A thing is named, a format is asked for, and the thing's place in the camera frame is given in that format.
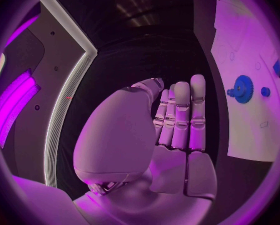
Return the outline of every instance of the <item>robotic hand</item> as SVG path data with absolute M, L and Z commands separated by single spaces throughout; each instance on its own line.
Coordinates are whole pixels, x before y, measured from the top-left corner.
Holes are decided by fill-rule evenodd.
M 90 224 L 197 224 L 209 210 L 217 181 L 203 153 L 204 77 L 165 89 L 152 121 L 163 88 L 152 78 L 118 90 L 86 122 L 74 168 L 90 192 L 74 202 Z

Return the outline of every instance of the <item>robot finger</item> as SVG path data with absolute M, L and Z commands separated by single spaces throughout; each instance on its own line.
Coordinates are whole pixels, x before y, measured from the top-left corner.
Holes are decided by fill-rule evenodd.
M 205 79 L 196 74 L 191 78 L 192 115 L 190 125 L 189 148 L 196 151 L 205 150 Z
M 176 149 L 187 149 L 190 117 L 190 85 L 178 82 L 174 87 L 175 94 L 175 127 L 171 146 Z
M 157 109 L 155 118 L 153 120 L 157 139 L 159 139 L 162 128 L 164 126 L 164 120 L 165 120 L 167 105 L 169 100 L 168 96 L 169 96 L 169 90 L 164 89 L 162 92 L 160 105 Z
M 170 146 L 173 137 L 174 125 L 175 125 L 175 96 L 174 96 L 175 84 L 172 84 L 169 89 L 168 105 L 164 120 L 164 126 L 161 131 L 159 144 Z

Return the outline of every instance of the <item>blue gear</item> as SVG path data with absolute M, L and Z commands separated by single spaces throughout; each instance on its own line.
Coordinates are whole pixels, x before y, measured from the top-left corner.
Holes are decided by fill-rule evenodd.
M 237 102 L 245 104 L 250 101 L 253 94 L 253 83 L 250 77 L 241 75 L 236 79 L 233 95 Z

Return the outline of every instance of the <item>purple light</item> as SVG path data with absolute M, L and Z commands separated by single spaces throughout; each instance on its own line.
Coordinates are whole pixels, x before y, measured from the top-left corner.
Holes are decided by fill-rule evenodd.
M 31 69 L 28 69 L 26 72 L 22 73 L 16 80 L 14 80 L 7 89 L 0 96 L 0 109 L 9 98 L 9 96 L 29 77 L 31 76 Z
M 9 114 L 7 120 L 5 121 L 1 132 L 0 132 L 0 146 L 1 148 L 4 147 L 6 138 L 8 136 L 8 133 L 10 132 L 10 129 L 12 128 L 12 125 L 14 124 L 15 120 L 17 119 L 20 112 L 23 110 L 23 108 L 26 106 L 26 104 L 33 98 L 37 92 L 41 90 L 41 87 L 38 85 L 33 86 L 31 89 L 27 91 L 27 93 L 20 99 L 20 101 L 16 104 L 14 109 Z
M 7 99 L 0 109 L 0 132 L 3 124 L 6 122 L 9 114 L 19 102 L 19 100 L 36 84 L 35 80 L 30 77 L 24 81 Z
M 29 19 L 27 22 L 23 23 L 20 27 L 18 27 L 11 35 L 11 37 L 8 39 L 5 47 L 7 47 L 8 44 L 10 44 L 17 36 L 19 36 L 21 32 L 23 32 L 26 28 L 28 28 L 30 24 L 32 24 L 36 19 L 38 19 L 38 17 L 39 16 L 35 16 Z

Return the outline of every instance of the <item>magenta light strip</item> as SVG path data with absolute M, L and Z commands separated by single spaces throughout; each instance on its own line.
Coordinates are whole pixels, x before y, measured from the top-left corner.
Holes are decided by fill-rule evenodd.
M 19 100 L 24 96 L 36 84 L 35 80 L 30 77 L 25 82 L 23 82 L 7 99 L 3 107 L 0 109 L 0 132 L 3 124 L 6 122 L 9 114 L 19 102 Z
M 10 97 L 10 95 L 29 77 L 31 76 L 31 69 L 28 69 L 26 72 L 22 73 L 16 80 L 14 80 L 7 89 L 0 96 L 0 109 L 3 107 L 4 103 Z
M 23 32 L 26 28 L 29 27 L 30 24 L 32 24 L 39 16 L 35 16 L 31 19 L 29 19 L 27 22 L 22 24 L 20 27 L 18 27 L 14 33 L 11 35 L 11 37 L 8 39 L 5 47 L 7 47 L 17 36 L 20 35 L 21 32 Z
M 38 85 L 33 86 L 31 89 L 27 91 L 27 93 L 20 99 L 20 101 L 15 105 L 14 109 L 10 112 L 7 120 L 5 121 L 1 132 L 0 132 L 0 146 L 4 148 L 4 144 L 8 133 L 10 132 L 12 125 L 14 124 L 15 120 L 17 119 L 20 112 L 26 106 L 26 104 L 33 98 L 37 92 L 41 90 L 41 87 Z

